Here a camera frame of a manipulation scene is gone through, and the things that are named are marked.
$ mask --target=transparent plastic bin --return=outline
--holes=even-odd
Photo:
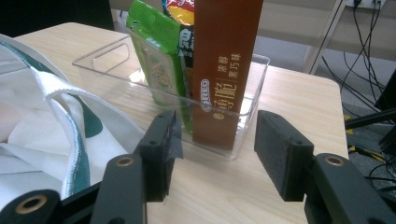
[[[210,106],[218,111],[238,119],[238,126],[232,149],[198,144],[192,141],[191,130],[182,121],[182,140],[200,148],[219,153],[228,159],[235,159],[243,144],[248,125],[257,110],[262,84],[269,59],[253,55],[247,78],[244,100],[239,113]],[[82,88],[110,102],[127,113],[136,123],[146,130],[154,117],[165,110],[192,111],[194,106],[205,106],[198,101],[176,96],[165,91],[154,90],[148,86],[137,56],[134,52],[131,37],[124,38],[99,48],[73,61],[78,66]],[[167,105],[157,105],[152,95],[165,97]]]

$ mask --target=power strip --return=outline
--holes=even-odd
[[[384,6],[386,1],[387,0],[361,0],[361,3],[358,5],[358,7],[369,8],[369,9],[374,9],[375,7],[375,9],[380,9],[382,8],[382,6]],[[354,0],[347,0],[346,6],[354,7],[355,6]]]

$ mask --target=brown packaging box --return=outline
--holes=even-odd
[[[239,113],[262,12],[262,0],[195,2],[193,99]],[[233,149],[239,117],[193,108],[192,140]]]

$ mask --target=white bag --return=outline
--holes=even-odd
[[[132,153],[143,135],[37,51],[0,35],[0,210],[34,189],[64,199],[99,182],[107,162]]]

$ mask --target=beige table surface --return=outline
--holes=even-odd
[[[16,37],[47,56],[81,86],[72,62],[125,34],[65,23]],[[339,88],[329,79],[269,66],[259,109],[275,112],[315,145],[315,154],[347,158]],[[284,203],[256,153],[256,118],[236,160],[183,143],[169,196],[148,203],[148,223],[306,223],[304,203]]]

